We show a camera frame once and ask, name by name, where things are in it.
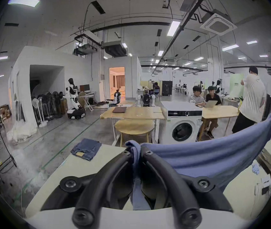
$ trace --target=black shorts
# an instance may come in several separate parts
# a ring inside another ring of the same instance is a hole
[[[237,116],[236,122],[232,128],[232,132],[236,133],[243,129],[246,129],[249,126],[252,126],[255,124],[255,121],[248,119],[245,117],[241,112]]]

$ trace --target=man in white t-shirt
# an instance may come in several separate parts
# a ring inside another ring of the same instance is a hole
[[[232,128],[233,133],[239,132],[261,121],[260,107],[264,105],[266,99],[265,86],[257,75],[258,71],[256,67],[251,66],[249,73],[250,74],[240,82],[241,85],[246,88],[246,96],[239,108],[240,113]]]

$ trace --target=washing machine door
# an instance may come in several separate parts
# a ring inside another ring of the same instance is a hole
[[[177,142],[188,140],[195,131],[195,124],[189,120],[183,120],[173,125],[172,138]]]

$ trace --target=round wooden stool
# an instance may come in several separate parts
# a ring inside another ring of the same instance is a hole
[[[149,143],[149,132],[154,128],[154,120],[119,120],[115,123],[115,128],[120,132],[120,146],[123,143],[123,133],[129,135],[147,134]]]

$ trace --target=silver laptop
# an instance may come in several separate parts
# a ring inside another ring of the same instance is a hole
[[[215,100],[210,100],[207,102],[206,105],[204,105],[204,108],[212,108],[213,106],[215,106],[217,104],[217,101]]]

